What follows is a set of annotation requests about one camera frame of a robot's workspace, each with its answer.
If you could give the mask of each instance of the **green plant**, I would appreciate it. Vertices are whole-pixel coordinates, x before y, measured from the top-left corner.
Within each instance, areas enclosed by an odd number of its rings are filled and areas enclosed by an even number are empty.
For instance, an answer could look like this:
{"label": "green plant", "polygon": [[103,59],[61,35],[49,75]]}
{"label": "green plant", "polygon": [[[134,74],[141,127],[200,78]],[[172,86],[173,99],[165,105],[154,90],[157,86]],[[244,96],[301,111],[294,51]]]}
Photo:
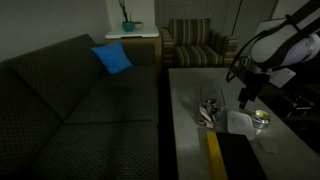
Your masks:
{"label": "green plant", "polygon": [[118,0],[118,1],[119,1],[119,5],[122,9],[124,19],[126,20],[126,22],[128,22],[128,14],[126,12],[126,4],[125,4],[124,0]]}

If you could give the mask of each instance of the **black object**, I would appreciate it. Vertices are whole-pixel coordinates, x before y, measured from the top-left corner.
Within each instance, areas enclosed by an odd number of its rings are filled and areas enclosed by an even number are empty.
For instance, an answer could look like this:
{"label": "black object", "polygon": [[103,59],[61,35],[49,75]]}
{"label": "black object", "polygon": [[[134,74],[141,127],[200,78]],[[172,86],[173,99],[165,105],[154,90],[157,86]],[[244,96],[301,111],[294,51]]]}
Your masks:
{"label": "black object", "polygon": [[313,106],[312,101],[294,94],[277,98],[272,105],[272,109],[279,117],[288,118],[291,116],[307,116]]}
{"label": "black object", "polygon": [[267,179],[245,135],[216,133],[228,179]]}
{"label": "black object", "polygon": [[244,109],[248,100],[254,101],[257,94],[260,92],[261,87],[269,82],[269,75],[266,74],[255,74],[250,71],[246,71],[244,82],[245,88],[242,88],[238,97],[240,101],[239,107]]}

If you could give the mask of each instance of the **glass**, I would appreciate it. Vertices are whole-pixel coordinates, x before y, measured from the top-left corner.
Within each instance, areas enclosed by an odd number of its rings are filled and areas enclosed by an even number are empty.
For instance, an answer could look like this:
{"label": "glass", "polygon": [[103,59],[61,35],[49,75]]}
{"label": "glass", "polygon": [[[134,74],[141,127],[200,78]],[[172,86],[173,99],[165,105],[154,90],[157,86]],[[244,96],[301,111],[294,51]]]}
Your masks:
{"label": "glass", "polygon": [[220,120],[224,105],[224,96],[220,87],[212,84],[200,86],[199,125],[213,128]]}

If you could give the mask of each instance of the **throw pillow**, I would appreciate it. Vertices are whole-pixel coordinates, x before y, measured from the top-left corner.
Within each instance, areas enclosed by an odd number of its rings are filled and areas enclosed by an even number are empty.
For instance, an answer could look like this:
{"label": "throw pillow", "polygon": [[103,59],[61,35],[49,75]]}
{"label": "throw pillow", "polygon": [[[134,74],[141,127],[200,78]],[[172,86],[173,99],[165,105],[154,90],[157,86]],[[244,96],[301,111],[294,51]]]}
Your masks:
{"label": "throw pillow", "polygon": [[91,50],[98,56],[101,63],[110,74],[120,72],[132,66],[128,57],[124,53],[120,41],[116,41],[104,46],[93,47]]}

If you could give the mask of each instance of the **paper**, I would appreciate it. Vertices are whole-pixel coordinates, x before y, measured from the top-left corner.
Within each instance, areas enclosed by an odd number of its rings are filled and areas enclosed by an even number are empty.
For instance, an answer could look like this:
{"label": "paper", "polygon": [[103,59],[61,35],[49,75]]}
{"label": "paper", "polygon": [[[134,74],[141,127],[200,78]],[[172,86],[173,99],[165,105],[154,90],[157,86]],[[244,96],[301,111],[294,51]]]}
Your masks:
{"label": "paper", "polygon": [[278,71],[269,72],[270,80],[269,82],[281,88],[285,85],[293,76],[296,75],[294,71],[291,71],[288,68],[280,69]]}

